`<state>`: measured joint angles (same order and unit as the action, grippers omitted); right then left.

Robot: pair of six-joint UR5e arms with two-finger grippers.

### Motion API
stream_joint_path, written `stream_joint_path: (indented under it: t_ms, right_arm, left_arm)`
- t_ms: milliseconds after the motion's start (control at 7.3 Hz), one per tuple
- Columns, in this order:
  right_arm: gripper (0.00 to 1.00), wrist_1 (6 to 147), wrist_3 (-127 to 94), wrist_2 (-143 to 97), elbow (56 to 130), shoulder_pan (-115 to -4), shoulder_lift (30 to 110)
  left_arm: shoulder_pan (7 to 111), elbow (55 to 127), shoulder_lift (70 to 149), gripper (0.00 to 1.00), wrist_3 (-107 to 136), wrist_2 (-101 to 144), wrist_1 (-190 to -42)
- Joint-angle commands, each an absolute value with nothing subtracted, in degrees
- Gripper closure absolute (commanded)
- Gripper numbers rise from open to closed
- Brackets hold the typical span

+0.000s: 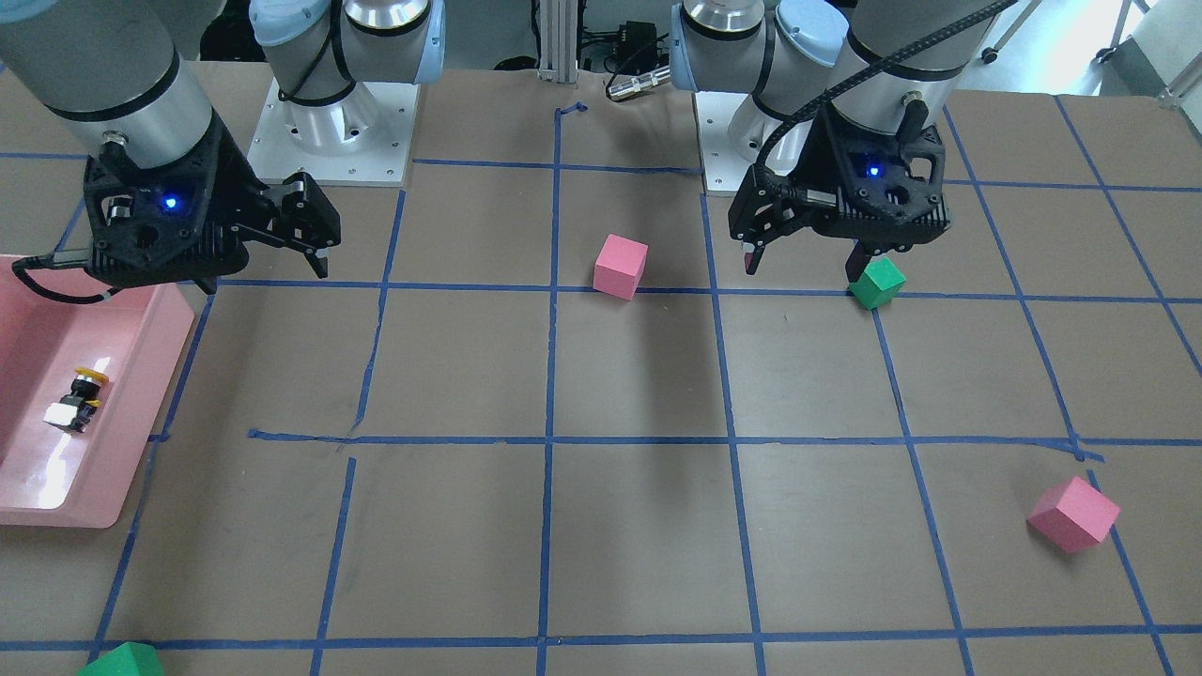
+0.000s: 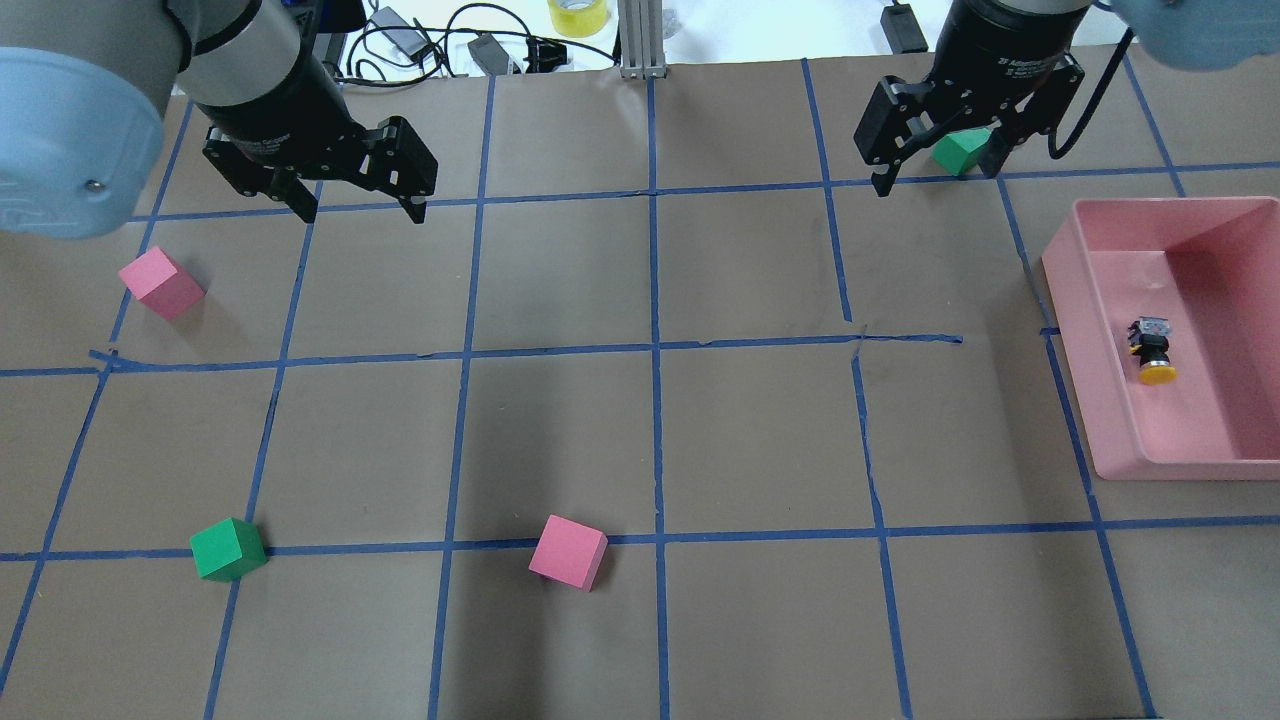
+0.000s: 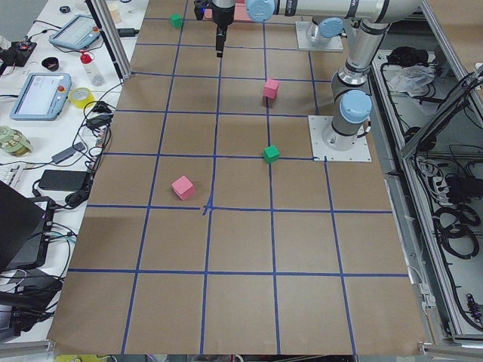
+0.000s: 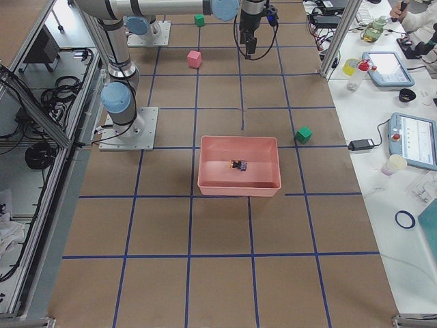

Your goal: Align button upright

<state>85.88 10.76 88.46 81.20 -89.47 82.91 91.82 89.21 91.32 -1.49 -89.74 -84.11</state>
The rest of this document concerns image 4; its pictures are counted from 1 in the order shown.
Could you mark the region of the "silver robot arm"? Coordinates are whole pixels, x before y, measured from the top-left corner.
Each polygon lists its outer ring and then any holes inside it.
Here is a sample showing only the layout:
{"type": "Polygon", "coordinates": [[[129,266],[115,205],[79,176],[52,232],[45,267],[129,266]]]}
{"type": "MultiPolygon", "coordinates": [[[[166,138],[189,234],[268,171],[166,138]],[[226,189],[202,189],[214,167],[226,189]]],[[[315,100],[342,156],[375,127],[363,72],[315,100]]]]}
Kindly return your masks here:
{"type": "Polygon", "coordinates": [[[132,63],[124,32],[124,18],[133,16],[151,18],[155,15],[203,14],[214,15],[221,21],[240,17],[240,44],[247,60],[254,60],[257,38],[255,31],[263,17],[276,14],[268,1],[77,1],[84,13],[96,19],[104,51],[109,60],[111,78],[126,85],[139,77],[132,63]]]}
{"type": "Polygon", "coordinates": [[[153,25],[156,22],[155,15],[149,16],[127,16],[124,19],[126,28],[130,33],[133,33],[142,38],[152,38],[155,32],[153,25]]]}

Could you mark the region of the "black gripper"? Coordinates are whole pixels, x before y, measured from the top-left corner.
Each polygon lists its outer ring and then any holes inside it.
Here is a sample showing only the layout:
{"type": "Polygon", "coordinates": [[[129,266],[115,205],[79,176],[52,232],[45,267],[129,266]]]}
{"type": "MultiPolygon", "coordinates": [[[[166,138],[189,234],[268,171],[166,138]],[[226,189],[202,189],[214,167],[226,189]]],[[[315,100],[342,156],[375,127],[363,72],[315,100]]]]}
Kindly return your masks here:
{"type": "Polygon", "coordinates": [[[258,29],[265,9],[265,1],[241,1],[239,32],[240,44],[246,45],[246,54],[254,55],[257,47],[255,31],[258,29]]]}

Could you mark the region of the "person hand holding device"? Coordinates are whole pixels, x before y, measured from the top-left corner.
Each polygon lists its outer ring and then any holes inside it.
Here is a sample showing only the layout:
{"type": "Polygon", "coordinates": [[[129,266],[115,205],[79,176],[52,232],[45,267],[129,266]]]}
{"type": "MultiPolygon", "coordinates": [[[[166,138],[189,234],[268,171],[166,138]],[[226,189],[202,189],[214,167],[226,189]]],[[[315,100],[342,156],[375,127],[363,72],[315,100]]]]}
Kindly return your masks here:
{"type": "Polygon", "coordinates": [[[390,17],[392,21],[402,22],[408,13],[409,3],[407,1],[400,1],[390,11],[390,17]]]}

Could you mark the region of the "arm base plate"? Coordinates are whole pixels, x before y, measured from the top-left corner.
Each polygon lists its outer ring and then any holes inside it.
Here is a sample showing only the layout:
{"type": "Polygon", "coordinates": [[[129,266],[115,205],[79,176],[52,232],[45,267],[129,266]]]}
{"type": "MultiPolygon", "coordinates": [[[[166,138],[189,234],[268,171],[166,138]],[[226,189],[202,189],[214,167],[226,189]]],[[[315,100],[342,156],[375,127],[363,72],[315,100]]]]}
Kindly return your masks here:
{"type": "Polygon", "coordinates": [[[142,38],[128,30],[128,46],[130,47],[155,47],[167,46],[169,43],[169,34],[171,30],[171,22],[168,20],[157,20],[153,25],[155,34],[152,38],[142,38]]]}
{"type": "Polygon", "coordinates": [[[103,141],[99,143],[101,151],[131,151],[153,150],[158,121],[158,107],[139,107],[137,119],[130,129],[120,137],[117,132],[123,132],[120,126],[104,129],[103,141]]]}

